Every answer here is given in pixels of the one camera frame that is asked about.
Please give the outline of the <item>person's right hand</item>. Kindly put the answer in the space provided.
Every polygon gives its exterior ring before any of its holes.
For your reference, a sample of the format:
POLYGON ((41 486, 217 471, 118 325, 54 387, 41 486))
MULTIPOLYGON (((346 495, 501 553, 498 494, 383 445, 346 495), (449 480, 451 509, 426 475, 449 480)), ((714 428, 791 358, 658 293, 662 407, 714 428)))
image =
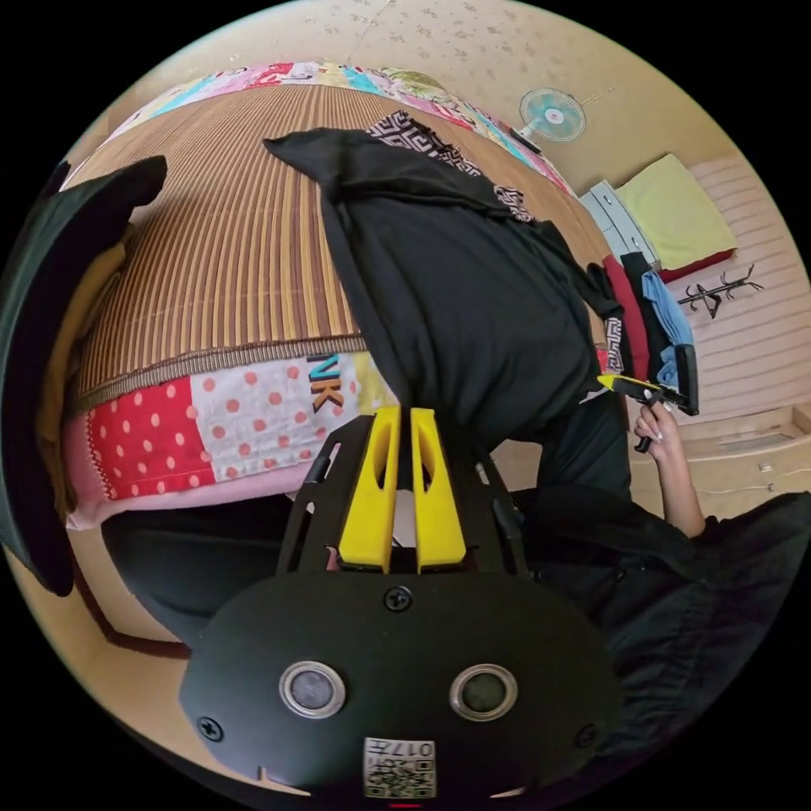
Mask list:
POLYGON ((634 434, 640 441, 649 441, 647 453, 658 465, 685 462, 686 454, 670 404, 661 398, 659 390, 646 389, 643 397, 634 434))

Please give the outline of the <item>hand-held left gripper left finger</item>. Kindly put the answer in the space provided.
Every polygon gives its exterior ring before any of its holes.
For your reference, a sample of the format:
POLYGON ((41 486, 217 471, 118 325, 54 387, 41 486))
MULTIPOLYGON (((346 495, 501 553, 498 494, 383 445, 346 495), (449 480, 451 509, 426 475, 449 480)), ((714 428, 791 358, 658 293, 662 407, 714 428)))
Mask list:
POLYGON ((375 412, 338 545, 343 564, 389 572, 400 458, 401 411, 375 412))

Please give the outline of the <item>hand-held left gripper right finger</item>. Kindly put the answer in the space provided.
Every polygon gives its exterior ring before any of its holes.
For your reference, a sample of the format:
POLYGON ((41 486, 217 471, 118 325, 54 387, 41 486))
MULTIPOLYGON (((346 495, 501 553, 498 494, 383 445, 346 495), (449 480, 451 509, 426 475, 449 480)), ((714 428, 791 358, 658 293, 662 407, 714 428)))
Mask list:
POLYGON ((466 544, 434 412, 411 410, 410 431, 417 570, 459 567, 466 544))

